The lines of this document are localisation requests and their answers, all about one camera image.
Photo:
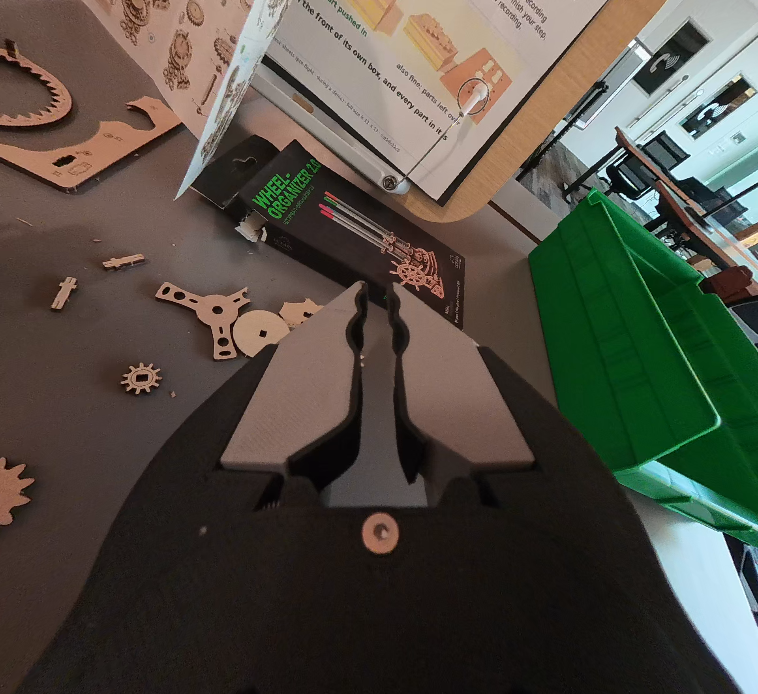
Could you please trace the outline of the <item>black wall sign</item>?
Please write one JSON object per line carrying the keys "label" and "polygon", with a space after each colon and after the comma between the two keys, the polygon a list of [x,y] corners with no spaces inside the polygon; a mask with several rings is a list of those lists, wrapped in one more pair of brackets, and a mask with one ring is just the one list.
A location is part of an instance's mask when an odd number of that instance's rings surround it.
{"label": "black wall sign", "polygon": [[652,95],[710,42],[710,36],[691,19],[687,20],[651,54],[633,82],[646,95]]}
{"label": "black wall sign", "polygon": [[690,138],[699,139],[753,96],[756,88],[744,75],[738,74],[721,87],[711,98],[689,113],[679,126]]}

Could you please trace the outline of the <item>white printed instruction poster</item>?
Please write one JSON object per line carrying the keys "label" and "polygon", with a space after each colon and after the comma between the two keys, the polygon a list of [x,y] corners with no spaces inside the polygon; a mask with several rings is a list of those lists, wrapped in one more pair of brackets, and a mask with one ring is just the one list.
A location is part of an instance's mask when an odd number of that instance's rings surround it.
{"label": "white printed instruction poster", "polygon": [[444,205],[608,0],[293,0],[267,56],[345,128]]}

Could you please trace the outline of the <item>black office chair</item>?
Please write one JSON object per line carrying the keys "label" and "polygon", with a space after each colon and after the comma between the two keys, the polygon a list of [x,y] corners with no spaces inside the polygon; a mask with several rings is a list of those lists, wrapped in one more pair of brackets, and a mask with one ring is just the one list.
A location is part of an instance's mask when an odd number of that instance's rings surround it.
{"label": "black office chair", "polygon": [[[690,154],[680,148],[666,131],[639,146],[639,150],[667,179],[673,179],[672,169],[677,168],[690,157]],[[648,194],[660,180],[653,169],[639,157],[630,153],[620,162],[611,164],[606,169],[606,177],[610,186],[606,194],[618,194],[630,200],[637,200]]]}

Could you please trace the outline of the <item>large wooden gear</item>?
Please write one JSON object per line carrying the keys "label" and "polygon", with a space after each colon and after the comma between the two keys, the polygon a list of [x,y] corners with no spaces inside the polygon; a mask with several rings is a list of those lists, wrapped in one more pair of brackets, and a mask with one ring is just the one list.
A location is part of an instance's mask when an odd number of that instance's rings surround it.
{"label": "large wooden gear", "polygon": [[24,463],[9,467],[5,457],[1,457],[1,526],[13,522],[12,510],[30,502],[24,490],[35,481],[31,477],[23,477],[26,468]]}

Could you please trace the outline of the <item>white poster holder bar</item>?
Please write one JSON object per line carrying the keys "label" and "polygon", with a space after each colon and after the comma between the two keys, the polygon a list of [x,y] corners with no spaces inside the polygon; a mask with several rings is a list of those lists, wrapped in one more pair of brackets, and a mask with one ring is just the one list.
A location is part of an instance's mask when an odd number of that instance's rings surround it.
{"label": "white poster holder bar", "polygon": [[304,88],[265,55],[251,80],[251,87],[285,112],[322,146],[387,194],[406,195],[412,181],[377,155],[350,128],[334,118],[322,102],[304,93]]}

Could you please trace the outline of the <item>black model kit box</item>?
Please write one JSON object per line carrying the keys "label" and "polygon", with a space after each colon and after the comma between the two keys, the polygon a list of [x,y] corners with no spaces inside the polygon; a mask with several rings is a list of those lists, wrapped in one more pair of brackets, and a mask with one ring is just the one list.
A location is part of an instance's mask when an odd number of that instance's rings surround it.
{"label": "black model kit box", "polygon": [[400,284],[462,329],[465,258],[298,140],[278,149],[263,137],[248,137],[204,168],[192,188],[242,235],[256,235],[346,288],[364,281],[379,307]]}

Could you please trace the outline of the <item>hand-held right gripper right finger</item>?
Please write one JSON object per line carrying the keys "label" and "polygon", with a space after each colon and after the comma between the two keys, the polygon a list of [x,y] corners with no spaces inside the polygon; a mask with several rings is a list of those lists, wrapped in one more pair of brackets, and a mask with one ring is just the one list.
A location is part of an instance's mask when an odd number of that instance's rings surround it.
{"label": "hand-held right gripper right finger", "polygon": [[523,472],[535,456],[479,347],[399,284],[387,292],[393,331],[396,444],[403,474],[427,498],[450,481]]}

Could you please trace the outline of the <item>notched wooden curved part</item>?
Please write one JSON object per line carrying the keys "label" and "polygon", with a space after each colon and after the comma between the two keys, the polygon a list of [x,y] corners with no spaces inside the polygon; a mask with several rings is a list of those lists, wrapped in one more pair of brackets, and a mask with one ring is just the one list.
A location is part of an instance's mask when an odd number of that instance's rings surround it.
{"label": "notched wooden curved part", "polygon": [[323,308],[310,298],[300,302],[285,302],[280,310],[279,317],[285,321],[287,327],[292,330],[307,322]]}

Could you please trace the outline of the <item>green plastic bin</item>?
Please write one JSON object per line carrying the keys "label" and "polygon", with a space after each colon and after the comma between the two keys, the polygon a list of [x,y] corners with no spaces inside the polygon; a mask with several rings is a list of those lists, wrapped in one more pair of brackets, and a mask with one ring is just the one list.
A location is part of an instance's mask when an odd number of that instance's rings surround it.
{"label": "green plastic bin", "polygon": [[592,190],[528,256],[559,409],[623,486],[757,546],[756,347]]}

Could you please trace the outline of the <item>round wooden disc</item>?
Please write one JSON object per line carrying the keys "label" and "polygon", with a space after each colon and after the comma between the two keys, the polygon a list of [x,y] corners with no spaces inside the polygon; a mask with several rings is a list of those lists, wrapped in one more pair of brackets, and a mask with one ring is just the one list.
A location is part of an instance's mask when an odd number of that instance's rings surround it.
{"label": "round wooden disc", "polygon": [[289,326],[278,314],[268,310],[251,310],[238,317],[233,324],[232,335],[238,350],[247,357],[254,357],[264,347],[277,344],[289,332]]}

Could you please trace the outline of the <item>wooden office desk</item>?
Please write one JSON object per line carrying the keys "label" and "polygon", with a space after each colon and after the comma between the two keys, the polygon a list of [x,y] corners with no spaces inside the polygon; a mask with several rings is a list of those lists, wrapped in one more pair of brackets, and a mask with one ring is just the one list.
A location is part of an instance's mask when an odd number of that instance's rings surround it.
{"label": "wooden office desk", "polygon": [[676,217],[675,225],[681,225],[691,241],[697,239],[697,254],[705,256],[717,266],[749,267],[756,275],[756,257],[751,249],[744,246],[732,233],[719,225],[712,217],[706,217],[702,207],[678,188],[668,175],[658,168],[620,127],[615,127],[615,141],[618,147],[639,161],[655,175],[655,186],[659,200],[667,207],[668,215]]}

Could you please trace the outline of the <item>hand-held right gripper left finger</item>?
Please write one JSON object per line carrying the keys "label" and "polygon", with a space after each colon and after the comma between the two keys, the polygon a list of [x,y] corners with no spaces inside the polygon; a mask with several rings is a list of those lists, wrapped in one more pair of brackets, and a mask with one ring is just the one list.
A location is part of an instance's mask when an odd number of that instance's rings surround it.
{"label": "hand-held right gripper left finger", "polygon": [[277,345],[221,466],[307,478],[323,490],[355,462],[368,292],[355,282]]}

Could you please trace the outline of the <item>small wooden gear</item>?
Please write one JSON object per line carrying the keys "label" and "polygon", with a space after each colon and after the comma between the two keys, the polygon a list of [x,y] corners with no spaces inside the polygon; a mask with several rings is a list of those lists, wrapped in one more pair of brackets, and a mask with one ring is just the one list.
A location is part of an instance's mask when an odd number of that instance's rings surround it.
{"label": "small wooden gear", "polygon": [[148,394],[154,387],[159,386],[162,380],[160,372],[161,369],[152,363],[146,365],[140,362],[137,366],[130,366],[122,375],[120,385],[125,387],[125,391],[133,391],[135,395],[141,392]]}

